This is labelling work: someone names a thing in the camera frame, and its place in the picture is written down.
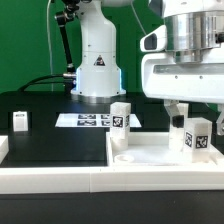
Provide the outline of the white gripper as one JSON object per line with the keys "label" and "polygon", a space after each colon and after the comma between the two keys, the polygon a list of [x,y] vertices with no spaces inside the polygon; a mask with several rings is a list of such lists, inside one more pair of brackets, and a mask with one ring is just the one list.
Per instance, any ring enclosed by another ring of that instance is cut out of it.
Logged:
{"label": "white gripper", "polygon": [[224,135],[224,50],[204,53],[201,63],[176,64],[168,53],[146,54],[141,63],[142,89],[149,98],[168,99],[164,107],[173,127],[184,127],[180,101],[215,103],[216,132]]}

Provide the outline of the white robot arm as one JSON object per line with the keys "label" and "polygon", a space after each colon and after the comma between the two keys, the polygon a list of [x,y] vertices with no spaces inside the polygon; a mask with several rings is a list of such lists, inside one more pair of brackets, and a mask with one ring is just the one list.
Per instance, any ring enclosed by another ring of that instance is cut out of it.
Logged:
{"label": "white robot arm", "polygon": [[[116,28],[102,8],[134,0],[81,0],[82,62],[76,96],[89,100],[123,94],[116,64]],[[149,98],[162,99],[172,120],[180,101],[214,103],[216,130],[224,135],[224,0],[148,0],[163,24],[140,40],[141,85]]]}

